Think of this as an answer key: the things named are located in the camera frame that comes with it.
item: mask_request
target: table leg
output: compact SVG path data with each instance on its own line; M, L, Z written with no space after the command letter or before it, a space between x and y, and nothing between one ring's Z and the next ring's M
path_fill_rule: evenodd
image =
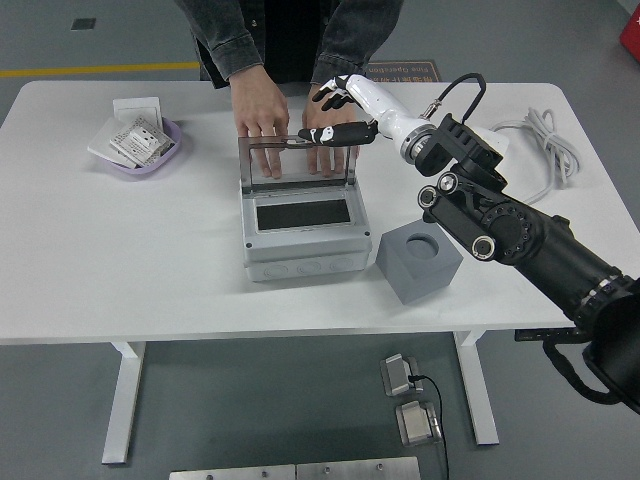
M114 342L112 345L122 354L122 361L102 455L103 464L127 461L146 342Z
M478 445L495 445L500 443L498 431L493 420L487 385L484 382L482 365L480 365L480 357L476 348L476 341L484 332L484 330L453 332L453 336L458 350L458 361L462 371L476 443Z

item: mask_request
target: red object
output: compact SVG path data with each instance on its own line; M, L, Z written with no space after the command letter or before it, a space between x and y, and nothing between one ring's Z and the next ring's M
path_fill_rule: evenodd
M640 62L640 5L620 34L620 43Z

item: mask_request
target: transparent lid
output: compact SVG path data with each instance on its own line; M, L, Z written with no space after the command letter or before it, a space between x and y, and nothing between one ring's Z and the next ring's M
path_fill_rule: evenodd
M243 193L355 182L357 147L321 147L298 136L241 137Z

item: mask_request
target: black robotic arm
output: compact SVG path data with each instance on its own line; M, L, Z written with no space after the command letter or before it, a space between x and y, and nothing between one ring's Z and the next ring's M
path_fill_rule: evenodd
M430 123L448 91L467 78L477 79L481 87L464 116L468 117L486 89L479 74L453 82L415 118L370 80L336 77L314 100L328 96L323 108L355 102L373 121L367 129L334 126L322 144L369 143L380 131L425 177L440 173L455 159L436 185L418 194L424 221L437 222L477 260L513 266L575 324L569 329L516 331L516 340L542 340L553 365L582 396L601 404L623 402L640 414L640 280L624 275L578 242L567 219L549 217L502 193L507 182L495 170L501 155L465 126L464 119L458 123L449 114L437 128ZM319 143L319 136L309 130L299 135ZM588 343L584 361L608 393L594 391L580 380L556 349L563 343Z

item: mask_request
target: white cable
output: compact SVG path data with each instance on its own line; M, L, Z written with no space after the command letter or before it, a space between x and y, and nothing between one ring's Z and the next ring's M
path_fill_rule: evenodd
M551 117L551 125L545 118ZM556 122L552 110L545 110L542 115L537 110L529 108L529 114L524 121L507 121L494 125L491 130L497 132L503 128L524 128L532 132L536 142L544 152L549 165L549 181L541 191L526 199L524 203L532 204L543 198L553 188L556 175L566 185L569 177L580 169L580 154L567 140L557 134Z

